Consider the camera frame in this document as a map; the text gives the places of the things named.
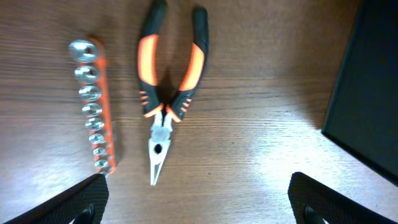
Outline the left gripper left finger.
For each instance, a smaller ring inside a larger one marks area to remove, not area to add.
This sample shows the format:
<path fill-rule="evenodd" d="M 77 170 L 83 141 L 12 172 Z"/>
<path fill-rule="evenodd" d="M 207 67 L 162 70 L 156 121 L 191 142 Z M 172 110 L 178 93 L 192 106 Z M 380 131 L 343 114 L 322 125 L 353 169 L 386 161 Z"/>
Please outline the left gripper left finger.
<path fill-rule="evenodd" d="M 93 174 L 28 212 L 6 221 L 5 224 L 100 224 L 108 199 L 106 176 Z"/>

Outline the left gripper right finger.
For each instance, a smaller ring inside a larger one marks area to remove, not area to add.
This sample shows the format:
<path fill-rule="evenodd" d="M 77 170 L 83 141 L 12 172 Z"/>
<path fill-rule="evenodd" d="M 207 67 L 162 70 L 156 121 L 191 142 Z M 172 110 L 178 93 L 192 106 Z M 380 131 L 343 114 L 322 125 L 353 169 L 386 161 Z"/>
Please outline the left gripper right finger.
<path fill-rule="evenodd" d="M 302 172 L 292 174 L 288 196 L 295 221 L 299 224 L 397 224 Z"/>

